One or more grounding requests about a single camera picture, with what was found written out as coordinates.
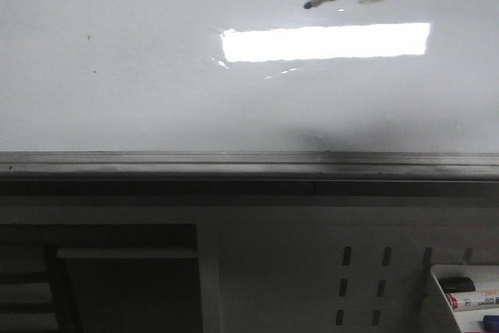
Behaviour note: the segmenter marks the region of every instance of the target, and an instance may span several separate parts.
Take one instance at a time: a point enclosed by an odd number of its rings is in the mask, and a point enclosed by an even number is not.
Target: whiteboard
[[[499,0],[305,1],[0,0],[0,151],[499,150]]]

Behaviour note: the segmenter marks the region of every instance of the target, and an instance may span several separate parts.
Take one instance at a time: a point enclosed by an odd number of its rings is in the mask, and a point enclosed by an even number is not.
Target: white glossy surface
[[[0,151],[499,151],[499,0],[304,2],[0,0]],[[221,38],[380,24],[430,24],[424,55]]]

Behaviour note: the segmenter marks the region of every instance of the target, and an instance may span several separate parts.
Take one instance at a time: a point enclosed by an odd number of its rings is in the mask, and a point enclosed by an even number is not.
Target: metal ledge
[[[0,152],[0,180],[499,181],[499,154]]]

